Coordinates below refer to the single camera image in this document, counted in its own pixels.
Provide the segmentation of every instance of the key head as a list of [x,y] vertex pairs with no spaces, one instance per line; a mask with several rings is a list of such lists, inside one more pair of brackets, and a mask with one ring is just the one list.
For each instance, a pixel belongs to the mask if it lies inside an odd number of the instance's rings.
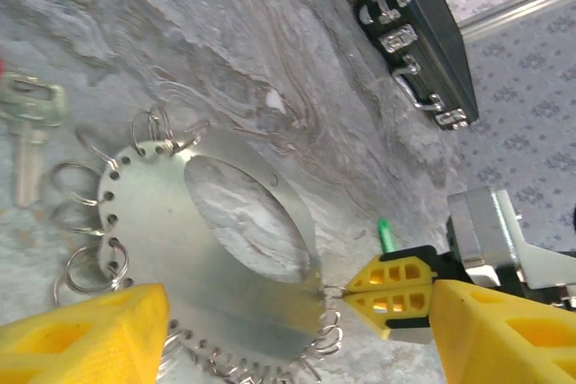
[[4,74],[0,105],[0,116],[29,122],[37,128],[60,126],[68,114],[68,98],[61,85],[15,73]]

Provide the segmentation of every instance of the green tip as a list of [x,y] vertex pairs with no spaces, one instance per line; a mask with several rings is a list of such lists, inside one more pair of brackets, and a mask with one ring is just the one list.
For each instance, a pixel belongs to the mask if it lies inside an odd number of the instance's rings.
[[392,228],[388,221],[384,218],[378,220],[378,232],[380,233],[380,243],[382,243],[382,251],[386,254],[398,250],[396,240],[392,233]]

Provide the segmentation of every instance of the metal key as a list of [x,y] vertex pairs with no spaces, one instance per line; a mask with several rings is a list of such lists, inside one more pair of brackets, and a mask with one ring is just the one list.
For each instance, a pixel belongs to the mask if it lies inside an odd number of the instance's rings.
[[14,203],[25,209],[39,199],[40,146],[66,118],[68,99],[60,85],[8,73],[2,81],[0,103],[0,117],[10,122],[10,132],[16,136]]

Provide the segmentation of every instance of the metal clasp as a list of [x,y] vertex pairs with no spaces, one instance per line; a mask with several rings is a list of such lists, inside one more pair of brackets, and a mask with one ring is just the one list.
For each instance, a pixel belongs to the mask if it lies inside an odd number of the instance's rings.
[[452,129],[465,128],[469,125],[468,118],[462,108],[438,114],[436,116],[436,122],[440,126],[451,126]]
[[394,79],[396,84],[400,86],[400,89],[408,97],[412,105],[414,105],[414,107],[424,112],[441,112],[442,110],[444,110],[445,107],[444,102],[440,98],[439,94],[431,94],[428,97],[432,103],[421,103],[417,99],[416,95],[414,94],[414,91],[402,76],[404,75],[416,76],[421,70],[420,64],[410,54],[407,54],[404,57],[402,57],[402,60],[406,62],[406,66],[394,69],[392,71],[392,78]]
[[[380,16],[378,17],[378,21],[381,24],[388,24],[393,22],[394,20],[398,20],[401,17],[401,14],[396,9],[391,9],[388,6],[388,2],[386,0],[372,0],[378,4],[378,8],[380,9]],[[396,3],[400,8],[406,7],[412,0],[396,0]],[[373,24],[374,20],[368,11],[368,6],[366,4],[362,5],[360,11],[358,12],[358,18],[362,24]]]
[[393,22],[394,20],[398,20],[401,16],[397,9],[391,9],[388,6],[388,2],[386,0],[372,0],[378,4],[378,8],[380,8],[380,16],[378,20],[381,24],[388,24]]
[[394,53],[399,49],[408,47],[412,42],[418,39],[414,28],[409,24],[404,24],[395,31],[389,31],[381,36],[378,40],[388,53]]

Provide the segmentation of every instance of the yellow clamp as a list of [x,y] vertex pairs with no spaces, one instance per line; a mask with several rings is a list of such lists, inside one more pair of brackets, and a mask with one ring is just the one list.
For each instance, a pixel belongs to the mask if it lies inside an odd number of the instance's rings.
[[424,318],[437,273],[415,256],[391,261],[373,258],[346,286],[343,300],[382,339],[391,338],[389,320]]

